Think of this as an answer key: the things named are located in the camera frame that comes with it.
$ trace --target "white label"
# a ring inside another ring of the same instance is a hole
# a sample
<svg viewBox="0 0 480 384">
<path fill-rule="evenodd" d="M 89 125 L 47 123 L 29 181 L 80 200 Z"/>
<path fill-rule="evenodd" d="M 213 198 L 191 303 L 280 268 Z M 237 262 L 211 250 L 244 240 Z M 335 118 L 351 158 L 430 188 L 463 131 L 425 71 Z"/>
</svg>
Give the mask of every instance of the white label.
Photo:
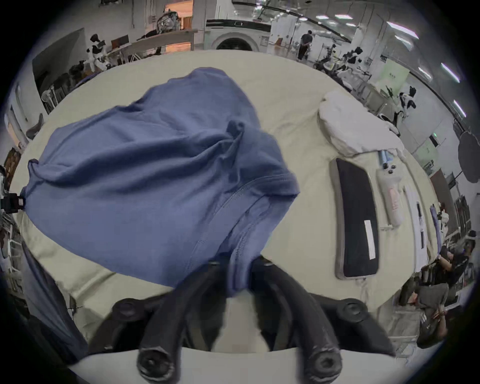
<svg viewBox="0 0 480 384">
<path fill-rule="evenodd" d="M 390 188 L 388 193 L 390 194 L 390 200 L 392 201 L 392 209 L 396 211 L 400 208 L 400 196 L 395 188 Z"/>
<path fill-rule="evenodd" d="M 372 260 L 375 258 L 375 242 L 373 241 L 372 224 L 370 220 L 364 220 L 363 223 L 365 224 L 365 233 L 367 234 L 368 257 Z"/>
</svg>

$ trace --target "fan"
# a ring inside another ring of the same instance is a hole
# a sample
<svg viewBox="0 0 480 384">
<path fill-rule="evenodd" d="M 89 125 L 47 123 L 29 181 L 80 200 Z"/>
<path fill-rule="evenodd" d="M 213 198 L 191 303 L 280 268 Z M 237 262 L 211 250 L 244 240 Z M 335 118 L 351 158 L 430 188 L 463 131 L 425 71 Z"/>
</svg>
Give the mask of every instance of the fan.
<svg viewBox="0 0 480 384">
<path fill-rule="evenodd" d="M 480 180 L 480 144 L 474 134 L 463 132 L 460 136 L 458 161 L 468 181 L 476 183 Z"/>
</svg>

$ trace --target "man in black shirt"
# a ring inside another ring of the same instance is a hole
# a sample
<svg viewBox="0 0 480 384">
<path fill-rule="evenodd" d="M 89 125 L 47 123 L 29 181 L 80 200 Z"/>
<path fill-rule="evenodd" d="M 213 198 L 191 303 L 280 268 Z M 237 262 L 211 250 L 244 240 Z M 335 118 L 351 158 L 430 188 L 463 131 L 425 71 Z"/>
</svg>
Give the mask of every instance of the man in black shirt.
<svg viewBox="0 0 480 384">
<path fill-rule="evenodd" d="M 300 48 L 299 48 L 299 55 L 297 61 L 300 61 L 303 59 L 303 56 L 307 52 L 307 49 L 309 45 L 313 41 L 313 36 L 312 36 L 312 31 L 308 31 L 308 33 L 305 33 L 301 38 L 300 38 Z"/>
<path fill-rule="evenodd" d="M 468 233 L 469 237 L 476 237 L 476 235 L 476 231 L 473 230 Z M 474 248 L 475 240 L 466 240 L 460 252 L 451 253 L 443 246 L 440 255 L 437 256 L 435 284 L 447 283 L 450 287 L 454 286 L 465 272 Z"/>
</svg>

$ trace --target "black pants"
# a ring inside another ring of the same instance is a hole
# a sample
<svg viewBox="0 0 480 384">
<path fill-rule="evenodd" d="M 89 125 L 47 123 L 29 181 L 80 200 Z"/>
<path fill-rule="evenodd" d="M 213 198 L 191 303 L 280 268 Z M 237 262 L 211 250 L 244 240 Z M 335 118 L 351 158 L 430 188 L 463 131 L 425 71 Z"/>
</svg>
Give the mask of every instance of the black pants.
<svg viewBox="0 0 480 384">
<path fill-rule="evenodd" d="M 303 44 L 300 45 L 299 56 L 298 56 L 299 60 L 303 59 L 303 56 L 307 52 L 307 49 L 308 49 L 308 45 L 303 45 Z"/>
</svg>

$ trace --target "tablet case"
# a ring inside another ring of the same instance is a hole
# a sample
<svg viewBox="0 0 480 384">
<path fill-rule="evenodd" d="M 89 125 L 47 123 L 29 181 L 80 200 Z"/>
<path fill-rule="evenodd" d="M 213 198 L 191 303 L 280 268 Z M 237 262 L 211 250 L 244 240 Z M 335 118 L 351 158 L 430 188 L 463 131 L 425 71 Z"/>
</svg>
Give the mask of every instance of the tablet case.
<svg viewBox="0 0 480 384">
<path fill-rule="evenodd" d="M 330 162 L 337 212 L 335 275 L 355 279 L 378 271 L 378 223 L 367 172 L 339 157 Z"/>
</svg>

